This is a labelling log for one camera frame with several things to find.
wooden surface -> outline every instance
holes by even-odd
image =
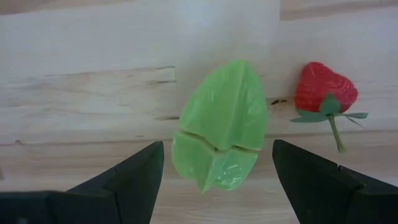
[[[255,6],[238,5],[218,14],[217,7],[230,3],[202,5],[197,15],[181,15],[183,21],[208,12],[216,16],[212,26],[194,29],[194,21],[182,26],[172,16],[176,5],[166,3],[0,18],[5,31],[0,36],[0,124],[7,127],[0,130],[0,144],[170,139],[191,91],[212,69],[234,58],[249,59],[263,81],[268,134],[330,133],[328,123],[289,121],[297,116],[292,96],[301,68],[312,60],[352,79],[359,99],[350,111],[370,114],[361,121],[364,130],[343,118],[340,130],[397,129],[398,31],[391,27],[398,23],[398,7],[283,21],[277,29],[271,7],[276,5],[254,16],[248,12]],[[194,10],[198,5],[185,6]],[[163,22],[131,22],[153,10]],[[235,23],[232,15],[244,16],[248,26]],[[258,24],[261,19],[268,22]],[[247,33],[228,37],[239,29]],[[150,69],[140,69],[135,78],[138,68]],[[276,99],[288,102],[271,106]]]
[[[331,135],[280,138],[341,165],[398,185],[397,132],[346,133],[347,154],[336,153]],[[164,178],[152,223],[296,224],[297,219],[277,179],[271,159],[275,138],[266,145],[247,181],[232,192],[201,194],[194,182],[181,179],[170,162],[165,142]],[[150,141],[90,144],[43,144],[0,147],[4,180],[1,190],[67,190],[134,154]]]
[[[0,14],[88,7],[133,1],[138,0],[2,0],[0,1]],[[281,0],[280,2],[282,19],[322,16],[372,7],[386,7],[397,3],[396,0]]]
[[[274,139],[398,185],[396,1],[286,0],[281,23],[278,0],[47,10],[75,3],[0,17],[0,191],[67,190],[155,140],[165,141],[165,169],[153,223],[297,224],[272,163]],[[107,1],[78,2],[98,3]],[[240,189],[202,195],[174,171],[170,138],[190,92],[234,58],[250,60],[264,84],[266,145]],[[352,79],[360,94],[350,111],[370,112],[364,129],[338,120],[347,154],[336,153],[327,123],[289,122],[311,60]],[[271,105],[278,99],[287,102]]]

green toy leaf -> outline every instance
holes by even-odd
[[[172,162],[201,192],[243,183],[264,144],[268,114],[262,82],[243,60],[222,65],[192,93],[174,134]]]
[[[366,119],[369,113],[352,113],[352,114],[343,114],[347,118],[356,118],[356,119]]]
[[[361,128],[364,128],[361,124],[359,124],[358,122],[356,122],[354,119],[350,118],[349,116],[346,116],[347,119],[349,119],[352,123],[358,125]]]
[[[299,115],[301,115],[301,118],[290,120],[291,122],[294,123],[317,123],[317,122],[326,121],[328,119],[322,113],[310,112],[300,109],[297,109],[296,111]]]
[[[319,107],[319,111],[324,115],[337,114],[340,111],[340,103],[333,94],[327,94]]]

strawberry stem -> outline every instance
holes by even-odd
[[[339,153],[346,152],[347,150],[344,147],[343,143],[341,142],[340,135],[339,135],[337,127],[336,127],[335,115],[328,115],[328,120],[330,122],[331,129],[333,130],[333,135],[334,135],[335,140],[336,140],[338,152]]]

strawberry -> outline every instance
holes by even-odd
[[[356,101],[358,91],[346,77],[335,73],[320,62],[308,63],[301,74],[296,89],[294,103],[297,109],[319,112],[319,107],[327,94],[340,103],[340,113],[344,113]]]
[[[343,114],[357,98],[358,91],[349,79],[320,62],[310,62],[304,66],[294,97],[297,112],[301,117],[293,119],[292,122],[316,123],[328,120],[338,152],[345,152],[335,117],[345,116],[356,124],[358,123],[353,118],[367,118],[367,113]]]

leaf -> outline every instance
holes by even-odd
[[[356,119],[366,119],[369,113],[353,113],[353,114],[344,114],[346,117],[356,118]]]
[[[291,119],[290,121],[293,123],[317,123],[317,122],[326,121],[327,119],[328,118],[326,116],[320,116],[317,118],[301,117],[301,118]]]
[[[328,118],[322,114],[322,113],[317,113],[317,112],[311,112],[311,111],[305,111],[305,110],[296,110],[299,115],[301,115],[301,118],[296,118],[290,120],[291,122],[295,123],[317,123],[317,122],[322,122],[326,121]]]
[[[352,118],[350,118],[350,117],[348,117],[348,116],[346,116],[346,118],[349,119],[352,123],[354,123],[354,124],[358,125],[359,127],[365,129],[361,124],[359,124],[358,122],[356,122],[354,119],[352,119]]]
[[[305,110],[300,110],[300,109],[296,109],[296,111],[300,116],[303,116],[303,117],[325,116],[319,112],[311,112],[311,111],[305,111]]]
[[[337,114],[340,111],[340,103],[336,100],[335,96],[327,94],[319,107],[319,111],[324,115]]]

